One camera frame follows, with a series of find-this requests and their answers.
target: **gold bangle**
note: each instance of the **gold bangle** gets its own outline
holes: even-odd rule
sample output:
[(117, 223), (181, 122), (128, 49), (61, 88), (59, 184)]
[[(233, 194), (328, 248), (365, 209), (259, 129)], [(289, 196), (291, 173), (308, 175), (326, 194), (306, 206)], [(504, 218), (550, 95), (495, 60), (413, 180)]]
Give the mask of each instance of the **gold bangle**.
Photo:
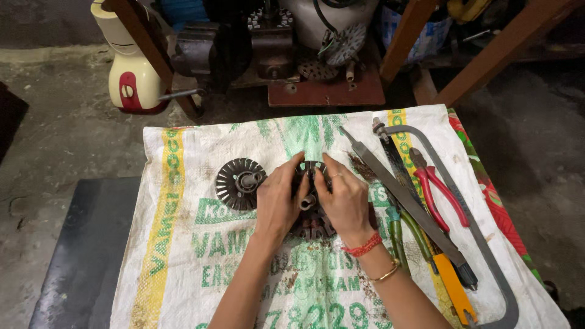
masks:
[(398, 265), (400, 264), (400, 261), (398, 259), (394, 260), (394, 267), (385, 275), (382, 275), (382, 277), (379, 277), (378, 279), (370, 279), (371, 282), (373, 283), (378, 283), (380, 281), (385, 280), (386, 278), (390, 277), (392, 274), (394, 274), (394, 272), (396, 272), (396, 270), (398, 269)]

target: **woman's left hand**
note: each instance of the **woman's left hand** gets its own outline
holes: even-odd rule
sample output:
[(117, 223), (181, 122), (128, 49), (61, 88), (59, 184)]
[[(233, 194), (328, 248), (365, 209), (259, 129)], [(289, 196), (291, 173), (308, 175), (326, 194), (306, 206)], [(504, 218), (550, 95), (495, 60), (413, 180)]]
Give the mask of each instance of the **woman's left hand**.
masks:
[(309, 178), (305, 174), (297, 194), (292, 198), (292, 182), (295, 168), (304, 160), (305, 152), (295, 154), (292, 159), (274, 169), (257, 191), (258, 208), (256, 229), (253, 236), (267, 243), (276, 253), (284, 237), (297, 219), (299, 205), (309, 192)]

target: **green wire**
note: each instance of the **green wire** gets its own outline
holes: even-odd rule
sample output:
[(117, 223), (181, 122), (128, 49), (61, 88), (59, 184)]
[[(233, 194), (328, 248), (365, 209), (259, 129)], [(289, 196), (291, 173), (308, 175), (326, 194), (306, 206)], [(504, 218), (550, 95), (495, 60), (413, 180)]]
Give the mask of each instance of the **green wire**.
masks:
[(329, 48), (329, 46), (331, 46), (332, 44), (333, 44), (333, 39), (331, 39), (331, 42), (329, 42), (329, 44), (325, 48), (323, 48), (323, 49), (321, 49), (319, 51), (319, 53), (317, 54), (317, 56), (319, 56), (322, 52), (324, 52), (325, 50), (327, 50), (327, 48)]

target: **black wire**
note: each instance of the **black wire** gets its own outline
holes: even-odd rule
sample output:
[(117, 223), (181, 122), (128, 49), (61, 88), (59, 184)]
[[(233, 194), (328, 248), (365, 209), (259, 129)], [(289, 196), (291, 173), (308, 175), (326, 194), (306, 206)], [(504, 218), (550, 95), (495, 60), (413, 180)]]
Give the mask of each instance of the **black wire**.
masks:
[(321, 19), (321, 22), (323, 22), (323, 24), (325, 24), (325, 26), (327, 26), (327, 28), (329, 30), (331, 30), (331, 32), (333, 32), (333, 34), (336, 36), (337, 35), (337, 29), (335, 27), (333, 27), (333, 25), (331, 25), (327, 21), (327, 19), (325, 18), (325, 16), (323, 16), (323, 13), (321, 12), (321, 8), (319, 8), (319, 0), (313, 0), (313, 5), (315, 6), (315, 10), (317, 11), (317, 15)]
[(357, 2), (361, 1), (361, 0), (340, 0), (340, 1), (336, 1), (336, 2), (332, 2), (331, 0), (321, 0), (323, 1), (323, 3), (325, 5), (328, 5), (332, 8), (345, 8), (347, 6), (351, 6), (353, 4), (356, 4)]
[[(332, 2), (331, 0), (321, 0), (323, 1), (323, 3), (327, 6), (330, 6), (331, 8), (345, 8), (348, 6), (351, 6), (353, 4), (356, 4), (358, 1), (361, 0), (339, 0), (337, 2)], [(331, 30), (331, 32), (333, 32), (333, 35), (337, 35), (337, 29), (335, 27), (333, 27), (333, 25), (331, 25), (327, 19), (325, 18), (325, 16), (323, 16), (323, 12), (321, 12), (321, 8), (319, 8), (319, 0), (313, 0), (313, 5), (315, 6), (315, 10), (317, 11), (317, 15), (319, 16), (319, 18), (321, 19), (321, 22), (323, 22), (323, 24), (325, 24), (325, 26), (327, 26), (327, 28), (329, 30)]]

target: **hand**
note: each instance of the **hand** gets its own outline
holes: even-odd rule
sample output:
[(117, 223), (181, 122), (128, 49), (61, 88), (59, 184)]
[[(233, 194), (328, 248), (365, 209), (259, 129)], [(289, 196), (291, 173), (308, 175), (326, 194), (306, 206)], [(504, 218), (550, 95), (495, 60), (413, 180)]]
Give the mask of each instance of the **hand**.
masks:
[(299, 205), (302, 199), (309, 192), (309, 178), (305, 174), (297, 195), (291, 198), (295, 168), (304, 157), (305, 152), (295, 154), (288, 162), (274, 169), (258, 188), (258, 219), (254, 235), (260, 238), (259, 241), (268, 243), (272, 253), (283, 243), (284, 236), (301, 212)]
[(323, 153), (323, 162), (331, 176), (333, 192), (327, 190), (321, 171), (315, 170), (315, 188), (319, 202), (333, 228), (349, 248), (363, 245), (374, 234), (368, 221), (368, 184), (327, 153)]

